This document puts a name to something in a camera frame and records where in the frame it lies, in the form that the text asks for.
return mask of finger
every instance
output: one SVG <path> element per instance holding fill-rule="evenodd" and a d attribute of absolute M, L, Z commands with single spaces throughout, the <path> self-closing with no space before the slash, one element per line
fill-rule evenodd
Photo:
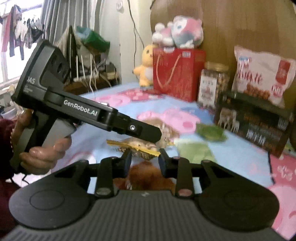
<path fill-rule="evenodd" d="M 21 166 L 29 173 L 34 175 L 45 175 L 48 173 L 49 169 L 38 169 L 25 162 L 21 162 Z"/>
<path fill-rule="evenodd" d="M 21 158 L 22 162 L 24 162 L 32 167 L 35 167 L 37 169 L 52 169 L 57 164 L 57 160 L 52 161 L 52 162 L 40 160 L 40 159 L 37 159 L 37 158 L 33 157 L 31 154 L 26 153 L 26 152 L 21 153 L 20 158 Z"/>
<path fill-rule="evenodd" d="M 47 162 L 57 161 L 65 156 L 64 151 L 56 151 L 53 147 L 33 147 L 29 153 L 38 160 Z"/>
<path fill-rule="evenodd" d="M 18 140 L 20 139 L 20 136 L 22 135 L 22 132 L 30 124 L 31 119 L 32 119 L 31 110 L 24 111 L 24 113 L 18 117 L 13 134 L 11 136 L 12 143 L 17 144 Z"/>
<path fill-rule="evenodd" d="M 54 144 L 54 150 L 64 152 L 70 148 L 72 144 L 71 136 L 65 137 L 63 139 L 59 139 Z"/>

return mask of rope handle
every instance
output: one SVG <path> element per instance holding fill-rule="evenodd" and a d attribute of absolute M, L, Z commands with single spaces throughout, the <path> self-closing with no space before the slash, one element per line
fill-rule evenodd
<path fill-rule="evenodd" d="M 175 64 L 174 64 L 174 67 L 173 67 L 173 69 L 172 69 L 172 72 L 171 72 L 171 74 L 170 74 L 170 77 L 169 77 L 168 81 L 167 81 L 164 85 L 162 85 L 162 83 L 160 82 L 159 77 L 158 77 L 158 64 L 159 64 L 160 55 L 161 55 L 161 54 L 158 55 L 157 63 L 156 63 L 156 78 L 157 78 L 157 82 L 158 82 L 159 86 L 160 86 L 161 88 L 163 88 L 163 87 L 165 87 L 166 85 L 168 85 L 168 84 L 171 82 L 172 77 L 173 77 L 173 74 L 174 74 L 175 69 L 176 69 L 176 66 L 177 66 L 177 64 L 178 64 L 178 62 L 179 62 L 179 59 L 181 58 L 182 55 L 179 54 L 179 56 L 178 56 L 178 58 L 176 59 L 176 62 L 175 62 Z"/>

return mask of red box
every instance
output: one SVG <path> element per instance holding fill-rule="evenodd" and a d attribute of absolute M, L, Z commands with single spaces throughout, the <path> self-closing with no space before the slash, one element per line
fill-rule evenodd
<path fill-rule="evenodd" d="M 154 48 L 153 88 L 188 102 L 197 100 L 206 52 L 199 49 Z"/>

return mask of gold lid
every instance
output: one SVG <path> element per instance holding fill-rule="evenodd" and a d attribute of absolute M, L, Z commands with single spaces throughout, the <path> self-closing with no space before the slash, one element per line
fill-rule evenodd
<path fill-rule="evenodd" d="M 213 62 L 206 62 L 205 68 L 208 70 L 214 70 L 217 72 L 226 72 L 229 69 L 229 67 L 224 64 L 213 63 Z"/>

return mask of ribbed black surface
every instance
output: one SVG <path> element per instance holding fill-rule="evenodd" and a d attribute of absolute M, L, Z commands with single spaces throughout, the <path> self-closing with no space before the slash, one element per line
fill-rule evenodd
<path fill-rule="evenodd" d="M 3 241 L 285 241 L 273 229 L 223 230 L 207 221 L 192 201 L 169 191 L 120 191 L 99 200 L 79 222 L 55 231 L 17 227 Z"/>

